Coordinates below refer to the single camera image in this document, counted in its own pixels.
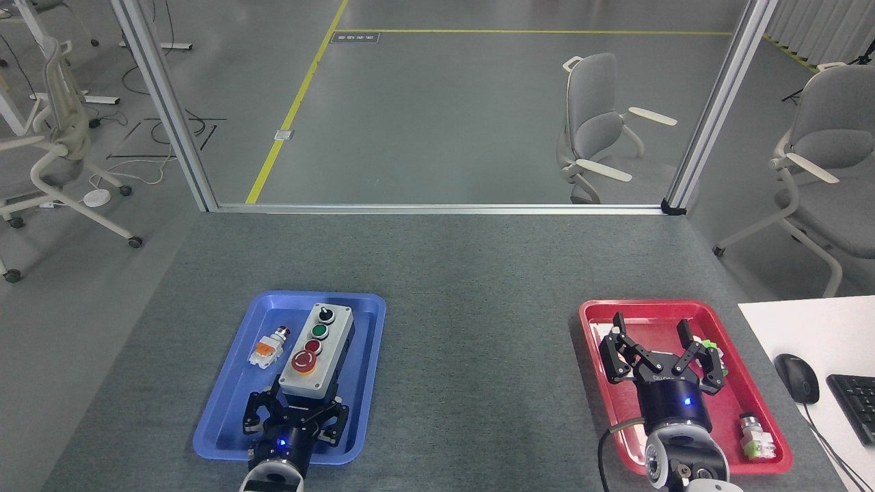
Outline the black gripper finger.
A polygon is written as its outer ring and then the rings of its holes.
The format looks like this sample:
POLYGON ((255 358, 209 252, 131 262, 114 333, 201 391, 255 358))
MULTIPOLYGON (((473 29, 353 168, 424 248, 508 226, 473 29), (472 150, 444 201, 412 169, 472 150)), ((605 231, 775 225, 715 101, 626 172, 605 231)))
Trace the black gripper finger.
POLYGON ((613 316, 612 328, 601 340, 599 352, 606 379, 612 384, 634 378, 632 373, 640 368, 641 364, 646 365, 650 370, 654 369, 654 361, 650 352, 637 344, 626 333, 622 312, 616 312, 613 316))
POLYGON ((718 349, 695 340, 687 320, 679 321, 676 331, 685 351, 675 362, 675 376, 684 374, 690 366, 690 362, 696 359, 703 371, 698 388, 708 395, 715 395, 725 385, 724 370, 718 349))
POLYGON ((265 429, 265 423, 258 413, 259 410, 267 412, 268 420, 282 416, 282 404, 278 399, 276 388, 250 393, 243 412, 243 434, 252 435, 265 429))
POLYGON ((346 430, 348 414, 349 407, 341 399, 333 399, 329 404, 320 406, 313 416, 317 424, 317 439, 337 448, 346 430))

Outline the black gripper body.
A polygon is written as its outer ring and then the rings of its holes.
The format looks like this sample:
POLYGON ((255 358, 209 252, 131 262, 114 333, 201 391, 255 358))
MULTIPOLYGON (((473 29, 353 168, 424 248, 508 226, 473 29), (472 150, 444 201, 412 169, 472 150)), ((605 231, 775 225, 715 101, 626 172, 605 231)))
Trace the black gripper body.
POLYGON ((644 418, 647 435, 665 424, 692 423, 712 432, 699 377, 691 368, 674 374, 674 364, 660 361, 662 371, 656 372, 643 360, 636 364, 636 393, 638 407, 644 418))
POLYGON ((254 442, 251 467, 268 460, 284 460, 301 474, 308 471, 310 456, 325 422, 320 410, 279 408, 263 424, 262 436, 254 442))

